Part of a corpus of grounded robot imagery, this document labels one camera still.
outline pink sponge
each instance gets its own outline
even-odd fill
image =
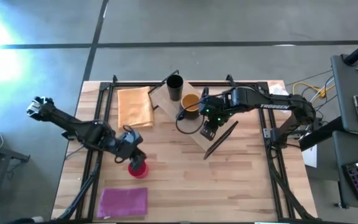
[[[147,188],[103,189],[98,218],[147,214]]]

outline table leg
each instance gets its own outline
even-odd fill
[[[342,117],[339,116],[332,120],[322,128],[313,131],[311,134],[305,136],[300,143],[301,150],[304,151],[313,147],[315,144],[324,141],[332,136],[333,131],[345,131],[342,124]]]
[[[341,183],[338,181],[337,184],[338,184],[339,198],[341,199],[341,202],[336,204],[336,206],[339,208],[349,208],[342,196]]]

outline wooden board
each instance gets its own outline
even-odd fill
[[[187,94],[195,94],[199,98],[201,98],[201,92],[199,92],[196,88],[192,87],[188,82],[184,81],[182,96],[185,96]],[[150,94],[150,98],[152,100],[153,106],[159,106],[167,113],[167,115],[169,115],[169,117],[171,117],[172,121],[175,121],[176,115],[180,110],[180,101],[175,102],[169,98],[167,84],[164,84],[157,90],[153,91]],[[178,127],[185,132],[192,132],[196,130],[202,122],[202,116],[199,116],[197,119],[194,120],[183,119],[178,122]],[[219,127],[212,141],[202,136],[199,131],[195,132],[194,134],[189,134],[189,136],[192,137],[194,141],[201,146],[201,148],[207,151],[234,124],[234,122],[235,121],[233,121],[233,119],[230,119],[222,127]]]
[[[282,81],[268,83],[284,86]],[[78,119],[93,119],[98,89],[99,82],[84,83],[76,113]],[[114,90],[109,115],[109,124],[115,130],[118,130],[118,89]],[[209,92],[217,94],[226,89],[213,87]],[[147,187],[148,215],[97,221],[277,221],[257,110],[236,114],[233,119],[238,120],[239,124],[206,161],[203,160],[205,151],[192,138],[179,133],[164,110],[157,108],[154,115],[153,128],[137,129],[144,139],[139,148],[148,156],[149,176],[143,180],[133,179],[126,171],[127,161],[116,164],[112,154],[104,153],[94,217],[96,219],[99,197],[104,188]],[[281,125],[288,114],[275,111],[275,117],[277,124]],[[69,143],[68,153],[78,147],[77,142]],[[300,150],[289,147],[283,151],[283,156],[291,190],[302,206],[317,216]],[[81,150],[65,161],[53,218],[62,214],[78,193],[85,157],[86,150]],[[88,210],[88,202],[89,194],[84,211]]]

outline black cable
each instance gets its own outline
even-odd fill
[[[304,79],[302,79],[302,80],[298,80],[298,81],[296,81],[296,82],[292,82],[292,83],[290,83],[290,84],[286,84],[286,86],[292,85],[292,84],[297,83],[297,82],[305,81],[305,80],[308,80],[308,79],[310,79],[310,78],[317,77],[317,76],[319,76],[319,75],[324,75],[325,73],[328,73],[328,72],[331,72],[331,71],[332,71],[332,69],[330,69],[330,70],[328,70],[328,71],[325,71],[325,72],[321,72],[321,73],[319,73],[319,74],[317,74],[317,75],[312,75],[312,76],[310,76],[310,77],[308,77],[308,78],[304,78]]]
[[[275,158],[277,158],[277,156],[278,156],[277,149],[275,149],[275,148],[273,148],[272,146],[270,146],[268,151],[269,151],[269,154],[268,154],[267,156],[268,156],[269,159],[275,159]]]
[[[316,111],[316,112],[319,112],[319,113],[321,114],[320,119],[321,119],[321,120],[323,120],[323,118],[324,118],[324,114],[323,114],[321,111]]]
[[[116,156],[116,157],[114,158],[114,162],[115,162],[116,164],[120,164],[120,163],[122,163],[122,162],[125,161],[125,159],[123,159],[123,158],[121,158],[121,160],[119,161],[118,158],[119,158],[118,156]]]
[[[80,148],[76,149],[74,152],[69,153],[69,154],[65,157],[65,160],[66,160],[69,156],[71,156],[72,154],[74,154],[74,153],[78,152],[79,150],[83,149],[84,147],[85,147],[85,146],[81,146]]]
[[[297,146],[297,145],[294,145],[294,144],[288,144],[288,143],[287,143],[287,146],[293,146],[293,147],[301,148],[300,146]]]
[[[319,105],[317,107],[315,107],[316,111],[319,111],[324,105],[326,105],[327,103],[329,103],[331,100],[333,100],[335,97],[337,97],[337,95],[333,96],[331,99],[329,99],[327,102],[323,103],[322,105]]]
[[[304,95],[304,94],[305,94],[305,92],[306,92],[307,90],[309,90],[309,89],[311,89],[311,87],[310,87],[310,86],[308,86],[307,88],[305,88],[305,89],[302,91],[301,96],[302,96],[302,97],[304,97],[303,95]]]
[[[324,94],[326,95],[326,103],[328,101],[328,95],[327,95],[327,85],[329,80],[332,78],[333,76],[331,76],[330,78],[327,79],[326,84],[324,85]]]
[[[194,134],[194,133],[196,133],[198,130],[200,130],[201,127],[204,125],[205,116],[203,116],[203,121],[201,122],[200,126],[199,126],[196,130],[194,130],[194,131],[191,131],[191,132],[188,132],[188,133],[187,133],[187,132],[182,131],[182,130],[178,127],[178,120],[179,120],[179,118],[183,115],[183,113],[185,112],[185,110],[187,110],[188,108],[191,108],[192,106],[198,105],[198,104],[200,104],[200,103],[201,103],[201,101],[199,101],[199,102],[197,102],[197,103],[193,103],[192,105],[187,106],[186,108],[183,108],[183,109],[177,114],[177,118],[176,118],[176,120],[175,120],[175,126],[176,126],[177,130],[178,130],[180,133],[182,133],[182,134]]]
[[[133,129],[131,126],[125,124],[125,125],[122,126],[122,128],[123,128],[125,131],[131,133],[131,134],[132,134],[132,137],[134,137],[134,139],[135,139],[135,131],[134,131],[134,129]]]

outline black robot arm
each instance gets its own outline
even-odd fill
[[[35,97],[27,108],[27,115],[37,121],[50,121],[65,130],[62,135],[69,139],[77,139],[85,148],[107,151],[116,156],[116,162],[130,160],[133,170],[137,170],[146,159],[146,155],[137,145],[143,139],[139,132],[130,127],[116,137],[116,132],[107,122],[100,120],[80,121],[57,109],[51,98]]]
[[[218,128],[236,113],[253,109],[290,110],[291,116],[279,127],[273,128],[270,135],[272,146],[286,148],[287,137],[301,125],[309,125],[316,118],[311,103],[300,95],[273,95],[252,86],[231,88],[218,95],[209,95],[204,88],[200,100],[200,114],[207,116],[200,133],[213,140]]]

